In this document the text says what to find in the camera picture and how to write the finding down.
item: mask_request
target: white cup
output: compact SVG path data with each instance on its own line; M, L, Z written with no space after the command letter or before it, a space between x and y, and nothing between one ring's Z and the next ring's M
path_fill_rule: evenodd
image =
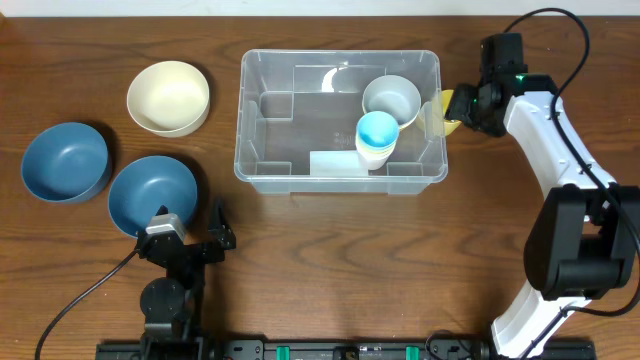
M400 130L415 121L420 106L418 88L411 81L397 75L385 75L373 80L362 95L365 114L372 111L391 114Z
M385 151L384 153L380 153L380 154L375 154L367 151L366 149L363 149L361 147L360 142L356 141L356 150L358 150L358 156L360 156L360 162L364 166L366 166L368 170L380 169L382 165L384 165L384 163L387 162L387 159L389 159L389 156L391 156L395 148L396 148L396 145L393 144L393 146L388 151Z
M192 65L160 62L133 80L127 108L138 125L156 135L185 136L196 131L209 114L209 84Z

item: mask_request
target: clear plastic container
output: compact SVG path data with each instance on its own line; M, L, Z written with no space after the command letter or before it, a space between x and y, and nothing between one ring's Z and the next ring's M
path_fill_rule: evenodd
M382 168L317 175L312 152L356 150L362 94L383 75L416 85L418 118ZM419 194L447 175L442 106L432 106L440 96L440 64L430 51L251 50L242 59L236 176L263 194Z

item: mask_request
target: table surface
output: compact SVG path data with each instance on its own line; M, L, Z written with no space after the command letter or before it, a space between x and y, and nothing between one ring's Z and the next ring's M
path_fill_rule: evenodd
M189 241L206 239L207 200L222 197L238 249L207 270L204 321L221 338L426 338L448 329L486 333L525 281L522 250L542 196L513 138L459 129L447 138L449 175L415 197L293 194L266 197L233 172L242 55L255 48L429 49L443 88L479 78L481 38L512 18L6 19L0 30L0 359L29 359L67 303L131 251L103 191L56 205L31 196L20 161L31 140L66 121L96 126L115 171L151 154L192 167L204 205ZM586 18L592 52L565 107L599 163L640 183L640 18ZM563 81L583 51L561 17L519 25L530 70ZM135 75L167 59L205 69L208 120L165 139L129 117ZM138 299L163 276L135 259L55 328L44 359L89 359L104 339L137 339ZM595 308L623 305L629 285ZM640 351L640 309L617 319L578 314L560 330L590 337L602 359Z

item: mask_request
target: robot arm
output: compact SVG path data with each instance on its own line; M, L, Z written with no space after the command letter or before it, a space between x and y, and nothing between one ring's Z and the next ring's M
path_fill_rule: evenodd
M596 189L597 186L591 179L582 173L549 119L552 97L553 94L548 91L525 92L524 95L512 97L506 110L504 126L524 151L545 198L552 188L563 187L566 184L575 184L579 189ZM562 107L562 100L558 101L556 110L559 113L560 124L571 143L591 165L593 173L604 184L614 183L613 177L596 163L569 123ZM562 308L568 305L584 307L590 302L591 300L584 296L545 300L542 293L526 281L509 309L491 325L496 351L503 356L519 358ZM567 318L568 316L562 318L529 356L540 355L547 340Z
M498 355L521 358L542 353L545 342L562 325L566 313L543 339L539 337L566 306L584 307L628 281L635 249L618 215L609 209L595 183L582 172L549 116L557 88L547 75L527 73L522 38L493 35L482 42L482 78L478 86L456 88L446 113L467 127L491 136L511 134L538 178L544 206L525 245L527 281L509 309L491 326ZM558 120L594 175L610 184L630 214L640 215L640 190L619 187L588 152L562 107ZM583 235L590 221L597 235Z
M507 106L504 126L524 150L545 198L551 188L566 184L575 184L580 189L596 189L597 186L582 172L549 119L552 97L553 94L548 91L525 92L524 95L512 97ZM591 165L594 175L603 184L615 183L615 179L596 163L571 126L562 107L562 99L558 100L556 111L562 128L580 156Z

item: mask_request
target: black cable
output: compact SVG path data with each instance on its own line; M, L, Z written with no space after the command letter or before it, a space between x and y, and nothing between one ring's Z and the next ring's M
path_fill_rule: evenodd
M47 326L45 331L42 333L42 336L40 336L40 341L38 341L38 346L36 347L35 360L40 360L40 353L42 352L42 346L44 345L44 341L47 339L47 336L49 336L49 333L51 332L51 330L53 330L53 328L60 321L60 319L62 319L62 317L65 316L71 309L73 309L74 306L76 306L80 301L82 301L82 299L87 297L87 295L91 294L93 290L99 288L100 285L104 284L113 275L115 275L118 271L120 271L120 269L122 269L125 265L127 265L129 260L131 260L137 253L138 253L137 250L133 250L131 254L127 255L127 257L124 258L124 260L122 260L120 264L118 264L113 270L111 270L102 279L98 280L97 283L93 284L90 288L85 290L82 294L80 294L77 298L75 298L71 303L69 303L69 305L67 305L64 309L62 309L62 311L60 311L60 313L51 321L49 326Z
M587 61L587 58L589 56L589 51L591 49L591 42L590 42L589 31L587 30L587 27L584 25L582 20L580 20L580 18L578 18L575 14L573 14L573 13L567 11L567 10L559 9L559 8L544 8L544 9L539 9L539 10L532 11L530 13L527 13L527 14L519 17L513 23L511 23L511 25L509 25L505 29L504 32L509 32L511 30L511 28L513 28L516 24L520 23L522 20L525 20L525 19L527 19L527 18L529 18L529 17L531 17L533 15L536 15L536 14L539 14L539 13L542 13L542 12L558 12L558 13L564 14L564 15L568 16L569 18L571 18L580 27L580 30L582 30L582 34L584 36L584 42L585 42L584 55L582 56L582 59L580 60L580 63L578 64L576 69L573 71L573 73L571 73L569 78L564 82L564 84L562 84L562 86L560 86L558 91L554 94L553 98L551 99L551 105L550 105L550 109L549 109L551 120L553 121L553 124L554 124L556 130L558 131L558 134L560 135L560 138L562 139L562 141L565 143L565 145L569 149L569 152L571 152L573 157L576 159L576 161L580 165L580 168L582 169L582 171L589 177L589 179L591 179L591 181L593 181L594 184L596 184L598 189L604 193L604 195L605 195L607 201L609 202L610 206L613 207L613 209L617 212L618 216L620 217L620 219L624 223L624 225L627 228L627 230L629 231L630 235L633 237L633 241L634 241L634 245L635 245L635 248L636 248L636 252L638 254L638 260L640 261L640 235L638 234L638 230L636 229L636 227L633 225L633 221L631 221L631 218L629 217L627 212L620 206L620 203L618 202L618 200L613 196L613 194L611 194L611 192L600 181L600 179L598 179L593 174L593 172L591 171L590 166L580 156L580 154L578 153L576 148L573 146L573 144L571 143L571 141L567 137L567 134L564 132L564 129L562 128L562 125L560 124L560 120L558 119L558 113L555 111L556 104L558 102L558 99L560 98L560 94L564 91L564 89L566 89L566 87L569 85L569 83L571 83L571 81L580 72L580 70L584 66L584 64ZM551 330L553 330L555 325L562 318L568 316L568 313L570 311L576 311L576 312L581 312L581 313L585 313L585 314L589 314L589 315L595 315L595 316L616 317L616 316L624 315L624 314L628 313L629 311L631 311L638 304L638 302L640 302L640 280L638 281L638 287L636 288L636 292L634 293L633 297L631 298L631 301L629 301L629 303L627 305L623 306L622 308L620 308L618 310L606 311L606 310L594 310L594 309L580 308L580 307L575 307L575 306L566 306L566 307L562 308L558 312L558 315L549 323L549 325L547 325L547 327L542 331L542 333L534 341L531 342L531 344L527 347L527 350L524 352L523 356L521 356L520 359L526 359L527 356L531 353L531 351L533 351L533 349L551 332Z

